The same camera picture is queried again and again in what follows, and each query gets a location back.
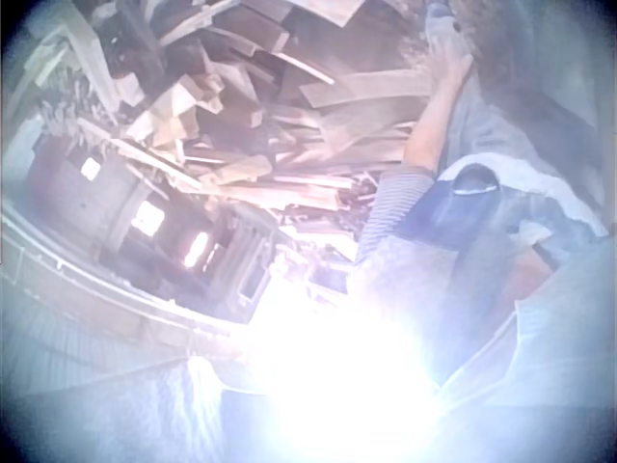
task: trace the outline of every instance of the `bright light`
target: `bright light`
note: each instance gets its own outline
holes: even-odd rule
[[[208,243],[208,235],[204,231],[197,235],[195,241],[191,245],[191,250],[189,254],[184,258],[184,266],[187,268],[193,267],[197,263],[197,259],[203,254],[205,251],[205,245]]]
[[[100,171],[100,164],[98,164],[91,157],[86,159],[84,165],[81,166],[81,175],[87,178],[89,181],[93,181]]]
[[[291,444],[355,462],[396,461],[427,445],[440,410],[410,340],[350,312],[301,313],[303,298],[281,287],[269,300],[286,316],[263,333],[263,379]]]
[[[137,215],[131,222],[131,225],[139,229],[147,236],[154,236],[165,219],[165,212],[158,207],[144,201],[137,210]]]

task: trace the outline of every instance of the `person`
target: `person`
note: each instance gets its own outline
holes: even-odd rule
[[[436,85],[400,165],[380,179],[348,280],[352,305],[401,326],[441,386],[448,446],[427,459],[607,455],[614,242],[485,102],[447,2],[427,3]]]

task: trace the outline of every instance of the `glowing opening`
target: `glowing opening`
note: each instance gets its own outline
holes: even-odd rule
[[[87,178],[89,181],[93,181],[100,171],[100,164],[93,160],[91,157],[86,159],[84,165],[81,166],[81,175]]]
[[[165,212],[144,201],[137,210],[131,225],[147,236],[154,236],[165,219]]]
[[[195,241],[193,241],[193,244],[191,245],[189,254],[186,255],[186,258],[184,258],[184,266],[186,268],[195,266],[197,259],[199,259],[203,254],[203,251],[205,251],[205,246],[207,243],[208,235],[206,232],[202,231],[197,235],[197,238],[195,238]]]

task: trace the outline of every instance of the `striped sleeve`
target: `striped sleeve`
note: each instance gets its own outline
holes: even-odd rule
[[[433,183],[430,171],[405,164],[382,174],[375,204],[360,237],[356,265],[375,251]]]

